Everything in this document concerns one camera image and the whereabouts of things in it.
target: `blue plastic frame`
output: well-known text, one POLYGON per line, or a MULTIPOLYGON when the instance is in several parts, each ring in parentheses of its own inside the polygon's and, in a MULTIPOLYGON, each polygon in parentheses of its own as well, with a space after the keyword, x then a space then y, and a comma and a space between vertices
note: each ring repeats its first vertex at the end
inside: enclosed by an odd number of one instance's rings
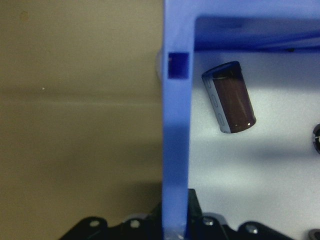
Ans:
POLYGON ((194 50, 319 50, 319 23, 317 0, 165 0, 161 64, 165 231, 180 232, 187 224, 194 50), (287 26, 279 28, 279 21, 287 26))

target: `black component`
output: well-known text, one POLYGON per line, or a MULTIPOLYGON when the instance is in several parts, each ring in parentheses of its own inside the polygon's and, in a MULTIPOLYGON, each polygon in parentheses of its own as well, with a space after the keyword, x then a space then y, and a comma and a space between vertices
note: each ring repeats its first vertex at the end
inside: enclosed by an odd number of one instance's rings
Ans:
POLYGON ((310 240, 320 240, 320 229, 312 229, 308 235, 310 240))
POLYGON ((315 150, 320 154, 320 124, 315 126, 312 132, 312 138, 315 150))
POLYGON ((261 223, 248 221, 239 227, 238 233, 247 240, 293 240, 261 223))
POLYGON ((87 217, 78 222, 60 240, 106 240, 108 238, 107 221, 101 217, 87 217))
POLYGON ((238 133, 256 123, 240 63, 230 61, 201 75, 223 133, 238 133))
MULTIPOLYGON (((189 190, 186 239, 189 240, 293 240, 261 223, 248 221, 238 231, 221 215, 203 215, 196 191, 189 190)), ((132 218, 114 227, 100 217, 87 217, 60 240, 162 240, 161 204, 146 218, 132 218)), ((320 240, 320 229, 309 232, 310 240, 320 240)))

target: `electrolytic capacitor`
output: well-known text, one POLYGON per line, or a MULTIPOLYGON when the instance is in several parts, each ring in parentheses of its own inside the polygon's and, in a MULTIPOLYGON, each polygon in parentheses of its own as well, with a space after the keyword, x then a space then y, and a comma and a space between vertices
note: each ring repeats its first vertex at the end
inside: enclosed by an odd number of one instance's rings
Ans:
POLYGON ((237 133, 256 123, 240 63, 231 61, 202 74, 220 130, 237 133))

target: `white surface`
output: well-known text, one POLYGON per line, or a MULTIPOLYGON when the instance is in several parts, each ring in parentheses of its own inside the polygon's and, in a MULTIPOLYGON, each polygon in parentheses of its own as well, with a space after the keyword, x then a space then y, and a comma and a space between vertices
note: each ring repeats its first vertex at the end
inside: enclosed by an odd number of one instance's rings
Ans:
POLYGON ((258 221, 294 239, 320 228, 320 53, 197 52, 194 59, 189 187, 204 212, 238 229, 258 221), (201 74, 239 61, 256 124, 219 129, 201 74))

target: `tan background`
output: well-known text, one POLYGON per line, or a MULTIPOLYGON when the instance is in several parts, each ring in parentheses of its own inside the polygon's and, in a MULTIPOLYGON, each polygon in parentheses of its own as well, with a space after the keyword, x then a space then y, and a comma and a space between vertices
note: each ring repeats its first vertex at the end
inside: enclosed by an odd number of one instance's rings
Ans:
POLYGON ((160 201, 162 4, 0 2, 1 240, 160 201))

